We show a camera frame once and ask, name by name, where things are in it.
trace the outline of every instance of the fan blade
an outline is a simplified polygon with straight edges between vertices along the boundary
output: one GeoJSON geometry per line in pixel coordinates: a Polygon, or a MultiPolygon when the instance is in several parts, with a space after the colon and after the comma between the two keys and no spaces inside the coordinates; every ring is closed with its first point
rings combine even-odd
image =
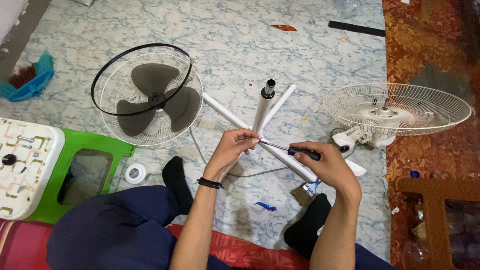
{"type": "Polygon", "coordinates": [[[168,84],[180,74],[172,66],[164,64],[141,64],[132,70],[133,84],[147,96],[165,93],[168,84]]]}
{"type": "MultiPolygon", "coordinates": [[[[169,97],[175,90],[174,88],[165,93],[169,97]]],[[[200,95],[190,87],[182,87],[182,89],[172,99],[167,101],[163,109],[172,121],[172,131],[178,132],[195,120],[198,108],[200,107],[200,95]]]]}
{"type": "MultiPolygon", "coordinates": [[[[130,103],[122,99],[117,104],[117,113],[133,113],[146,110],[150,107],[152,106],[149,102],[130,103]]],[[[134,137],[142,133],[145,128],[148,127],[153,117],[155,116],[155,112],[156,110],[153,109],[134,116],[117,116],[117,119],[123,132],[128,136],[134,137]]]]}

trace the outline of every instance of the white wire fan guard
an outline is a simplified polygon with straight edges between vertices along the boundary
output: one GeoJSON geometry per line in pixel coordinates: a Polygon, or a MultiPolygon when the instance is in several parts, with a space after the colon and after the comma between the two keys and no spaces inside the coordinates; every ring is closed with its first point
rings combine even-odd
{"type": "MultiPolygon", "coordinates": [[[[125,99],[131,103],[143,103],[148,101],[148,97],[140,92],[132,81],[132,69],[138,65],[146,63],[160,63],[177,68],[180,74],[172,80],[168,86],[167,91],[178,87],[185,75],[187,74],[190,63],[185,60],[168,53],[153,52],[138,55],[132,59],[122,63],[105,82],[101,95],[100,95],[100,108],[106,111],[117,113],[118,101],[125,99]]],[[[145,131],[137,136],[130,137],[126,135],[118,123],[117,117],[102,112],[102,119],[108,130],[118,139],[137,146],[156,146],[166,142],[169,142],[182,133],[188,130],[188,128],[195,122],[198,117],[202,105],[203,105],[203,86],[198,73],[193,69],[190,72],[190,76],[185,84],[187,87],[195,89],[200,95],[200,106],[196,113],[195,118],[190,122],[188,126],[178,132],[173,132],[170,128],[171,121],[169,116],[163,110],[157,110],[155,117],[153,118],[150,126],[157,125],[158,132],[152,135],[147,134],[145,131]]]]}
{"type": "Polygon", "coordinates": [[[454,95],[403,84],[347,86],[327,94],[324,106],[344,125],[384,135],[435,133],[471,114],[471,107],[454,95]]]}

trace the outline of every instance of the black sock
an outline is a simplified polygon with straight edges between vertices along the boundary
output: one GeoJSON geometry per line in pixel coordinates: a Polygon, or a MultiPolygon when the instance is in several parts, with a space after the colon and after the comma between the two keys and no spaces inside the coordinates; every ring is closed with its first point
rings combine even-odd
{"type": "Polygon", "coordinates": [[[317,232],[325,224],[330,209],[332,206],[327,200],[327,195],[318,194],[303,217],[285,230],[283,236],[285,243],[310,259],[318,239],[317,232]]]}
{"type": "Polygon", "coordinates": [[[185,180],[183,160],[179,156],[172,158],[163,168],[163,182],[172,191],[179,205],[179,215],[187,215],[193,204],[193,197],[185,180]]]}

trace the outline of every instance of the hand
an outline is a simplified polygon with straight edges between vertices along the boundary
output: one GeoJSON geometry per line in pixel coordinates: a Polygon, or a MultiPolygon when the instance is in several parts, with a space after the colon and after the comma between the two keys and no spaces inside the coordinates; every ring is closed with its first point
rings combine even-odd
{"type": "Polygon", "coordinates": [[[239,158],[242,152],[250,155],[249,149],[254,150],[259,140],[260,136],[250,129],[225,131],[205,167],[204,178],[219,181],[221,174],[239,158]]]}
{"type": "Polygon", "coordinates": [[[325,184],[343,195],[360,200],[360,183],[335,146],[314,142],[294,143],[290,146],[319,153],[321,155],[319,161],[312,160],[309,156],[301,153],[295,153],[294,157],[301,164],[310,168],[325,184]]]}

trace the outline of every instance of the electric fan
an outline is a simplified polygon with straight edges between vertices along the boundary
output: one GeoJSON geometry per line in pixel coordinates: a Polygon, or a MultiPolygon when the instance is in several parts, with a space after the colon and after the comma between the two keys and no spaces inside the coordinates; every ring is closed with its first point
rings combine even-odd
{"type": "Polygon", "coordinates": [[[107,128],[138,146],[163,144],[181,135],[203,102],[202,82],[192,62],[184,50],[161,43],[138,46],[110,60],[91,88],[107,128]]]}
{"type": "Polygon", "coordinates": [[[327,94],[324,106],[338,122],[350,127],[333,136],[344,151],[356,141],[385,147],[397,135],[447,130],[471,114],[471,107],[454,95],[403,84],[347,86],[327,94]]]}

